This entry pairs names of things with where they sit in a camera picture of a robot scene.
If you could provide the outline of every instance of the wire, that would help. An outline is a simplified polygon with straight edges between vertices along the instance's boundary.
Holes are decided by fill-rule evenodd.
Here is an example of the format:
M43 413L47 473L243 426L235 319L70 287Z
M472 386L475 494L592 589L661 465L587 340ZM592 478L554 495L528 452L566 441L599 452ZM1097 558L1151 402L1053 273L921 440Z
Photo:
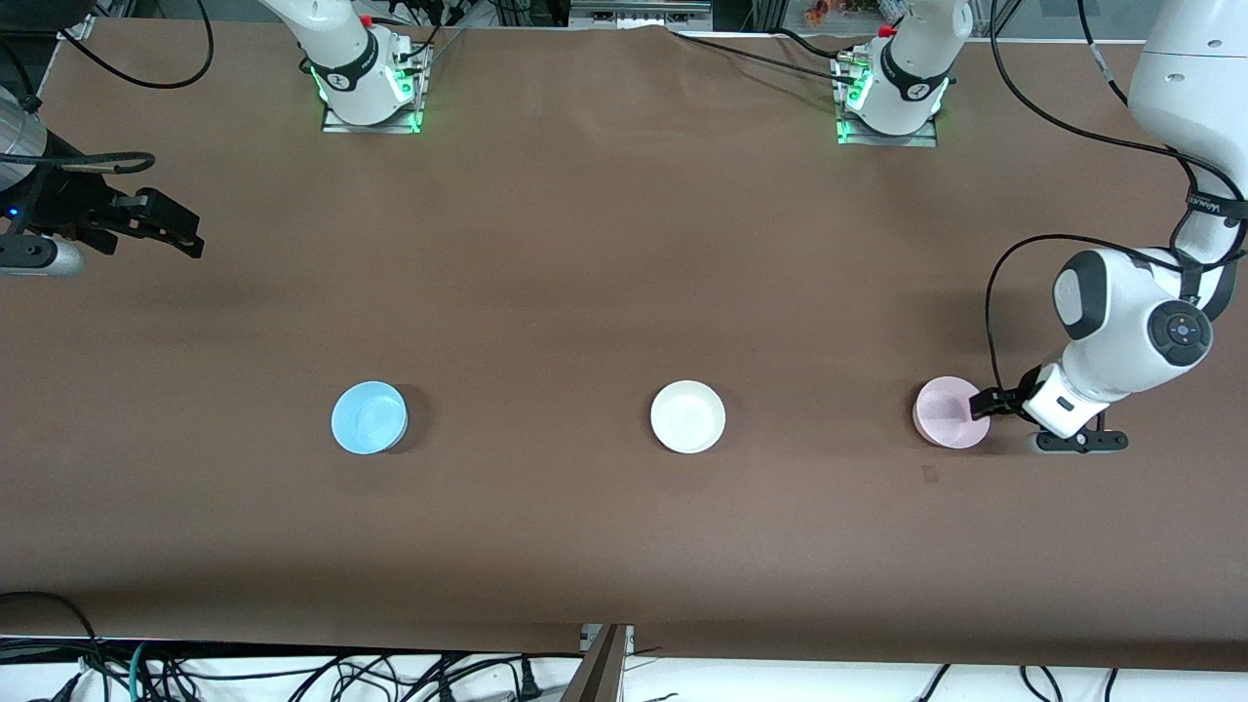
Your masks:
M423 42L423 44L421 44L419 46L417 46L416 49L413 49L413 50L408 51L407 54L402 54L402 55L399 55L399 60L401 60L401 61L407 61L407 60L408 60L408 59L411 59L412 56L416 56L416 55L417 55L417 54L419 54L421 51L424 51L426 49L428 49L428 46L429 46L431 44L433 44L433 37L438 36L438 30L441 30L441 29L442 29L442 25L433 25L433 31L431 31L431 32L429 32L429 36L427 36L427 37L424 39L424 42Z
M433 64L436 64L438 61L438 59L441 59L442 55L447 52L447 49L451 49L451 45L454 44L457 39L459 39L461 36L463 36L463 32L466 32L466 31L468 31L468 30L467 29L456 30L456 35L451 37L451 41L443 44L442 49L438 49L438 52L434 54L432 59L429 59L429 65L432 66Z
M144 648L147 648L146 641L135 646L135 653L130 657L130 680L126 685L130 688L130 702L139 702L139 663L142 661Z
M1027 686L1027 690L1031 691L1037 700L1041 702L1062 702L1062 688L1057 686L1057 678L1055 678L1053 673L1048 672L1048 668L1045 666L1040 666L1040 672L1045 673L1045 677L1048 678L1048 683L1053 686L1053 700L1045 697L1038 690L1035 688L1035 686L1031 685L1031 678L1027 677L1027 666L1018 666L1018 676L1022 677L1022 683Z
M200 80L201 77L203 77L205 74L208 72L208 67L212 66L212 57L216 54L216 40L212 36L212 21L208 20L208 10L203 6L203 0L195 0L195 4L200 6L200 15L203 17L203 31L208 36L208 51L203 56L203 65L200 66L200 70L195 71L195 75L192 75L188 79L178 80L178 81L175 81L175 82L152 82L150 80L141 80L141 79L126 75L125 72L122 72L122 71L112 67L111 65L109 65L107 61L105 61L104 59L101 59L100 56L97 56L94 51L91 51L90 49L87 49L86 46L84 46L82 42L79 41L77 39L74 39L72 36L65 34L64 31L60 32L60 36L62 39L65 39L65 41L69 41L70 44L72 44L75 49L77 49L79 51L81 51L82 55L86 56L87 59L91 59L97 66L100 66L101 69L109 71L110 74L120 77L121 80L124 80L126 82L137 85L140 87L152 87L152 89L156 89L156 90L175 90L177 87L186 87L187 85L191 85L191 84L196 82L197 80Z
M726 51L729 54L736 54L738 56L745 56L746 59L754 59L755 61L763 61L764 64L771 64L773 66L780 66L781 69L789 69L790 71L797 71L800 74L812 75L816 77L830 80L832 82L844 82L846 85L854 82L854 79L851 79L850 76L839 76L825 71L816 71L814 69L807 69L804 66L795 66L792 64L776 61L775 59L769 59L766 56L759 56L758 54L750 54L749 51L741 51L740 49L734 49L731 46L724 46L723 44L715 44L713 41L698 39L696 36L688 36L684 34L675 34L675 32L673 32L673 36L678 36L685 41L691 41L693 44L700 44L710 49L716 49L719 51Z
M806 41L806 39L804 36L801 36L800 34L797 34L796 31L792 31L790 29L785 29L782 26L778 26L774 30L769 31L768 34L782 34L784 36L787 36L789 39L796 41L799 46L801 46L802 49L805 49L806 51L810 51L811 54L814 54L816 56L822 56L824 59L835 59L836 57L836 52L835 51L824 51L819 46L815 46L814 44Z
M1109 70L1109 65L1104 61L1104 56L1101 55L1101 49L1097 47L1096 45L1096 39L1092 36L1092 27L1088 25L1088 14L1087 14L1087 7L1085 7L1085 0L1076 0L1076 1L1078 4L1078 10L1080 10L1080 26L1083 27L1083 39L1085 41L1088 42L1088 49L1092 50L1092 57L1096 59L1096 65L1097 67L1101 69L1101 75L1104 76L1104 81L1106 84L1108 84L1109 90L1113 91L1114 96L1117 96L1123 105L1127 105L1128 104L1127 94L1123 92L1121 87L1118 87L1118 81L1114 80L1113 71ZM1183 175L1187 176L1188 192L1196 192L1197 191L1196 174L1192 172L1192 166L1187 165L1187 161L1184 161L1179 156L1179 152L1173 146L1167 146L1166 151L1168 151L1172 156L1174 156L1174 160L1183 169ZM1183 222L1186 221L1187 216L1184 215ZM1171 250L1174 249L1173 241L1174 240L1171 239Z
M99 641L100 637L96 636L95 628L91 626L90 620L86 618L86 615L82 613L82 610L79 610L77 605L70 602L67 598L61 597L60 595L52 592L41 592L37 590L21 590L21 591L0 593L0 603L4 603L5 601L11 602L17 600L45 600L49 602L55 602L61 607L65 607L66 610L72 612L74 617L79 621L79 625L82 627L82 631L86 632L87 642L91 647L91 652L95 655L96 661L101 666L106 665L104 653L100 651L100 641ZM112 686L109 685L107 681L105 681L104 702L109 702L112 698L111 687Z
M927 683L927 691L924 692L922 696L920 696L919 700L916 700L915 702L931 702L932 695L936 695L936 686L940 685L940 681L945 677L945 673L947 673L948 670L952 667L953 667L952 663L945 663L940 668L936 668L936 675L934 675L932 681Z
M9 61L12 62L12 67L17 71L17 79L21 80L21 90L25 92L25 97L35 97L35 84L30 80L30 74L26 71L26 65L21 62L21 57L17 56L17 51L9 44L9 40L0 36L0 49L9 55Z
M1111 702L1109 696L1113 695L1113 683L1118 680L1118 668L1109 668L1109 677L1104 681L1104 702Z
M1232 192L1232 195L1234 196L1236 200L1243 201L1243 199L1244 199L1243 192L1239 190L1239 186L1236 185L1236 182L1231 179L1231 176L1228 176L1218 166L1216 166L1216 165L1213 165L1213 164L1203 160L1203 159L1198 159L1196 156L1188 156L1187 154L1181 154L1181 152L1176 151L1174 149L1171 149L1169 146L1166 146L1166 147L1152 146L1152 145L1148 145L1148 144L1139 144L1137 141L1128 141L1128 140L1123 140L1123 139L1116 139L1116 137L1112 137L1112 136L1104 136L1104 135L1101 135L1101 134L1096 134L1093 131L1088 131L1086 129L1081 129L1081 127L1073 126L1071 124L1067 124L1067 122L1065 122L1065 121L1055 117L1053 115L1050 115L1043 109L1041 109L1038 105L1036 105L1035 102L1032 102L1026 95L1022 94L1021 90L1018 90L1018 86L1015 85L1013 80L1010 77L1010 72L1006 70L1005 62L1001 60L1001 47L997 44L997 31L998 30L997 30L996 20L997 20L997 0L992 0L991 5L988 6L988 44L992 46L992 59L996 62L997 72L1001 75L1001 80L1006 84L1006 87L1008 87L1010 92L1012 92L1013 96L1016 99L1018 99L1018 101L1022 102L1028 110L1031 110L1032 112L1035 112L1036 115L1038 115L1040 117L1042 117L1045 121L1047 121L1047 122L1050 122L1050 124L1052 124L1052 125L1055 125L1055 126L1057 126L1060 129L1063 129L1063 130L1070 131L1071 134L1075 134L1075 135L1078 135L1078 136L1083 136L1086 139L1091 139L1093 141L1099 141L1102 144L1111 144L1111 145L1114 145L1114 146L1123 146L1126 149L1134 149L1137 151L1146 151L1146 152L1149 152L1149 154L1159 154L1162 156L1169 156L1169 157L1173 157L1173 159L1178 159L1179 162L1184 164L1184 169L1183 170L1184 170L1184 172L1188 176L1188 185L1193 190L1194 190L1194 186L1196 186L1196 176L1192 172L1191 166L1202 167L1206 171L1208 171L1209 174L1212 174L1213 176L1216 176L1218 180L1221 180L1223 182L1223 185L1226 185L1227 189ZM1178 239L1178 232L1182 229L1183 224L1187 222L1187 219L1188 219L1189 214L1191 214L1191 210L1184 211L1183 219L1179 221L1179 224L1174 227L1174 230L1171 234L1171 249L1172 250L1173 250L1174 242ZM1239 259L1241 256L1243 256L1243 252L1241 251L1241 249L1243 247L1246 239L1248 239L1248 220L1243 220L1243 221L1238 222L1238 231L1236 232L1236 239L1232 242L1232 245L1227 249L1227 252L1223 254L1217 261L1214 261L1212 264L1202 264L1199 266L1201 271L1202 272L1207 272L1207 271L1217 270L1217 269L1219 269L1222 266L1226 266L1231 261L1234 261L1234 260ZM1127 251L1123 247L1117 247L1117 249L1122 250L1122 251ZM1163 265L1163 267L1167 267L1169 270L1176 270L1178 272L1183 272L1182 267L1176 267L1173 265Z
M109 154L85 154L81 156L21 156L19 154L0 154L0 164L20 164L24 166L91 166L125 161L139 162L129 166L114 166L111 171L117 175L146 171L156 165L156 156L147 151L112 151Z
M1204 159L1188 156L1187 154L1167 151L1161 146L1152 146L1149 144L1139 144L1138 141L1128 141L1126 139L1116 139L1112 136L1096 134L1093 131L1088 131L1086 129L1077 127L1075 125L1065 122L1055 117L1053 115L1050 115L1038 105L1032 102L1026 95L1022 94L1021 90L1018 90L1018 86L1015 85L1013 80L1010 77L1010 72L1006 70L1005 62L1001 60L1001 47L997 44L997 30L995 29L996 17L997 17L997 0L992 0L992 4L988 6L988 22L990 22L988 26L992 27L991 31L988 31L988 44L992 46L992 59L996 61L997 72L1001 75L1001 80L1006 84L1006 87L1010 89L1010 92L1012 92L1013 96L1017 97L1018 101L1022 102L1023 106L1026 106L1028 110L1031 110L1032 112L1035 112L1051 125L1063 129L1071 134L1082 136L1085 139L1091 139L1093 141L1099 141L1102 144L1112 144L1114 146L1123 146L1126 149L1134 149L1137 151L1146 151L1148 154L1159 154L1162 156L1182 159L1188 165L1199 166L1213 174L1218 180L1223 182L1223 185L1227 186L1227 189L1234 195L1236 200L1243 200L1243 192L1239 190L1239 186L1237 186L1236 182L1231 180L1231 176L1228 176L1226 172L1222 171L1222 169L1206 161Z
M1118 87L1118 81L1113 80L1113 72L1109 70L1109 65L1104 62L1104 56L1101 55L1101 50L1097 49L1096 40L1092 39L1092 27L1088 26L1088 11L1083 6L1083 0L1075 0L1076 5L1080 7L1080 26L1083 27L1083 39L1088 42L1088 49L1092 50L1092 56L1096 59L1096 65L1101 67L1101 75L1104 76L1104 81L1109 84L1109 90L1122 100L1122 104L1127 104L1127 94Z

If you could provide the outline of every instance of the black cable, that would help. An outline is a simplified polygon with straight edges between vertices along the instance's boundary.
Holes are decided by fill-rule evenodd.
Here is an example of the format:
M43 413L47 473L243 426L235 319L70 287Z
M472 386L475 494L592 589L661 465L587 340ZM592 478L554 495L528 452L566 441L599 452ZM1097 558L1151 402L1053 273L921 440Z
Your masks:
M14 70L17 71L17 80L21 81L21 90L25 92L17 104L21 109L27 112L34 112L42 104L39 96L35 95L35 82L30 80L30 74L26 71L26 65L21 62L21 56L17 55L17 50L9 44L9 40L0 36L0 50L4 50L9 55L9 61L12 64Z
M1053 686L1053 700L1045 697L1033 685L1031 685L1031 678L1027 677L1027 666L1018 666L1018 676L1022 677L1022 683L1027 686L1027 690L1031 691L1037 700L1041 702L1062 702L1062 688L1057 686L1057 678L1055 678L1053 673L1048 672L1048 668L1045 666L1040 666L1040 672L1045 673L1045 677L1048 678L1048 683Z
M854 79L851 79L850 76L832 75L830 72L816 71L814 69L807 69L805 66L795 66L792 64L786 64L784 61L778 61L775 59L769 59L766 56L759 56L758 54L750 54L749 51L741 51L740 49L734 49L731 46L724 46L723 44L715 44L713 41L706 41L704 39L698 39L696 36L686 36L684 34L676 34L676 32L673 32L673 36L678 36L680 39L684 39L685 41L691 41L694 44L700 44L700 45L710 47L710 49L718 49L719 51L728 51L729 54L736 54L738 56L745 56L746 59L754 59L755 61L763 61L764 64L771 64L773 66L780 66L781 69L789 69L790 71L797 71L800 74L812 75L812 76L816 76L816 77L830 80L832 82L844 82L846 85L850 85L850 84L854 82Z
M1109 72L1108 67L1104 65L1104 59L1101 56L1101 50L1096 47L1096 40L1092 39L1092 27L1088 26L1088 11L1083 6L1083 0L1075 0L1075 4L1080 7L1080 26L1083 27L1083 39L1087 40L1088 47L1092 50L1092 55L1096 56L1097 66L1101 67L1101 74L1104 76L1104 81L1109 84L1109 90L1122 100L1122 104L1127 104L1127 94L1118 87L1118 81L1113 80L1113 74Z
M273 672L267 672L267 673L245 673L245 675L237 675L237 676L218 676L218 675L208 675L208 673L197 673L197 672L193 672L193 671L186 671L186 670L183 670L182 671L182 676L183 677L188 677L188 678L195 678L195 680L227 680L227 681L238 681L238 680L263 680L263 678L275 678L275 677L302 676L302 675L314 673L317 670L318 668L301 668L301 670L297 670L297 671L273 671Z
M815 46L814 44L806 41L806 39L804 36L801 36L800 34L797 34L796 31L792 31L790 29L785 29L782 26L778 26L778 27L773 29L771 31L769 31L768 34L781 34L784 36L787 36L789 39L796 41L797 46L801 46L802 49L805 49L806 51L810 51L811 54L814 54L816 56L822 56L824 59L835 59L836 57L836 52L835 51L824 51L819 46Z
M412 56L416 56L421 51L424 51L426 49L428 49L429 45L433 44L433 37L438 36L438 30L441 30L441 29L442 29L442 25L433 25L433 31L429 32L429 36L426 37L424 42L421 44L419 46L417 46L416 49L413 49L412 51L401 55L399 60L401 61L406 61L406 60L411 59Z
M104 653L100 651L100 641L99 641L100 637L96 636L95 628L91 626L91 621L86 618L86 615L82 613L82 610L79 610L77 605L70 602L67 598L61 597L60 595L52 592L40 592L37 590L21 590L21 591L0 593L0 605L2 605L5 601L14 602L17 600L44 600L47 602L55 602L61 607L65 607L66 610L72 612L74 617L77 618L79 625L82 627L82 631L86 632L87 642L91 646L91 652L95 653L96 661L99 661L101 666L106 665ZM109 702L112 698L111 690L112 686L109 685L107 681L105 681L104 702Z
M21 164L24 166L91 166L101 164L120 164L125 161L139 161L130 166L114 166L114 174L137 174L156 165L156 156L147 151L112 151L109 154L85 154L82 156L21 156L17 154L0 154L0 162Z
M1109 86L1109 90L1113 91L1123 105L1127 105L1127 94L1118 87L1118 81L1114 80L1113 74L1109 71L1109 66L1104 62L1104 56L1101 55L1101 50L1096 45L1096 39L1092 36L1092 27L1088 25L1088 14L1087 7L1085 7L1085 0L1076 1L1080 10L1080 26L1083 27L1083 40L1088 42L1088 49L1092 50L1092 57L1096 59L1097 67L1101 69L1101 75L1104 76L1104 81ZM1187 176L1188 192L1196 192L1196 174L1192 172L1192 166L1187 165L1187 161L1179 157L1179 154L1174 147L1167 146L1166 150L1174 156L1174 160L1183 169L1183 175Z
M940 685L941 678L945 677L945 673L947 673L951 667L953 667L952 663L945 663L937 668L936 675L932 676L932 681L927 683L927 691L924 692L922 696L920 696L915 702L931 702L932 695L936 695L936 686Z
M993 22L996 22L996 17L997 17L997 0L992 0L992 4L988 6L990 27L995 27ZM1223 182L1223 185L1227 186L1227 189L1234 195L1236 200L1243 200L1243 192L1239 190L1239 186L1236 185L1236 182L1233 180L1231 180L1231 176L1228 176L1226 172L1222 171L1222 169L1219 169L1218 166L1216 166L1216 165L1206 161L1204 159L1199 159L1199 157L1196 157L1196 156L1188 156L1187 154L1178 154L1178 152L1167 151L1166 149L1163 149L1161 146L1153 146L1151 144L1139 144L1138 141L1128 141L1126 139L1116 139L1113 136L1104 136L1102 134L1096 134L1093 131L1088 131L1086 129L1077 127L1075 125L1071 125L1068 122L1065 122L1065 121L1055 117L1053 115L1050 115L1043 109L1041 109L1038 105L1036 105L1035 102L1032 102L1031 99L1028 99L1026 95L1023 95L1022 91L1018 90L1018 86L1015 85L1013 80L1010 77L1010 72L1006 70L1005 62L1001 60L1001 47L997 44L997 31L996 31L996 29L992 29L991 31L988 31L988 44L992 46L992 59L993 59L993 61L996 61L997 72L1001 75L1001 80L1006 84L1006 87L1010 89L1010 92L1013 94L1013 96L1016 99L1018 99L1018 101L1022 102L1023 106L1026 106L1028 110L1031 110L1032 112L1035 112L1037 116L1040 116L1041 119L1043 119L1048 124L1051 124L1053 126L1057 126L1060 129L1063 129L1063 130L1066 130L1066 131L1068 131L1071 134L1082 136L1085 139L1091 139L1093 141L1099 141L1102 144L1111 144L1113 146L1122 146L1122 147L1126 147L1126 149L1134 149L1137 151L1146 151L1148 154L1159 154L1162 156L1169 156L1169 157L1182 159L1188 165L1199 166L1199 167L1209 171L1218 180L1221 180Z
M1118 680L1118 668L1109 668L1109 677L1104 681L1104 702L1111 702L1109 696L1113 695L1113 683Z
M208 36L208 51L203 56L203 65L200 66L200 70L195 71L195 75L192 75L188 79L180 80L180 81L176 81L176 82L152 82L150 80L141 80L141 79L126 75L125 72L122 72L122 71L112 67L111 65L109 65L109 62L105 61L104 59L101 59L100 56L96 56L96 54L94 51L91 51L90 49L87 49L86 46L84 46L82 42L79 41L77 39L74 39L72 36L65 34L64 31L60 32L60 35L61 35L62 39L65 39L65 41L69 41L70 44L74 45L75 49L77 49L79 51L81 51L84 56L86 56L87 59L91 59L97 66L100 66L101 69L109 71L110 74L120 77L121 80L124 80L126 82L137 85L140 87L152 87L152 89L156 89L156 90L173 90L173 89L177 89L177 87L186 87L187 85L193 84L195 81L200 80L201 77L203 77L205 74L208 72L208 67L212 66L212 57L216 54L216 40L212 36L212 21L208 20L208 10L205 9L203 0L195 0L195 4L200 6L200 15L203 17L203 31Z

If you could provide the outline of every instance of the robotic arm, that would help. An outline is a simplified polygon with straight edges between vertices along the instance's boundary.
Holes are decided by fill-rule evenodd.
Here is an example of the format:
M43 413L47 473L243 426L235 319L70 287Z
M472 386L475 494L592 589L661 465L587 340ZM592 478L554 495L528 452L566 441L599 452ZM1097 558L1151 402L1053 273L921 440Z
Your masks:
M866 54L861 87L846 106L881 134L914 134L940 110L948 70L975 27L970 0L915 0L895 36L855 49Z
M321 99L343 121L373 125L412 102L412 40L362 21L351 0L260 0L295 32Z
M1131 112L1179 152L1248 184L1248 4L1168 0L1131 84ZM1094 249L1075 255L1053 285L1053 305L1071 342L1033 368L1018 388L972 398L972 415L1021 413L1062 440L1112 402L1197 366L1213 344L1212 322L1231 302L1248 226L1242 192L1193 167L1197 191L1172 249L1144 256Z

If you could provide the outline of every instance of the metal bracket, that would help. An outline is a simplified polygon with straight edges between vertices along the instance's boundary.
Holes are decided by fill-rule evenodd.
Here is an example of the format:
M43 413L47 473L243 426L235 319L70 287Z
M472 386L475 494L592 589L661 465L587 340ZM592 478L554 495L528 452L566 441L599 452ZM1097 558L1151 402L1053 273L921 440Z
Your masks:
M859 92L866 86L871 77L871 61L866 54L866 46L855 46L850 51L841 51L835 59L829 60L832 75L850 76L856 82L846 85L832 84L832 101L836 104L836 141L839 144L862 144L866 146L936 146L936 120L927 117L919 131L905 136L892 136L880 134L866 126L862 117L849 109L849 102L859 97Z
M1131 442L1121 431L1083 430L1070 438L1041 431L1031 435L1037 453L1117 453Z
M599 628L559 702L619 701L624 657L633 643L631 628L626 625L604 625Z

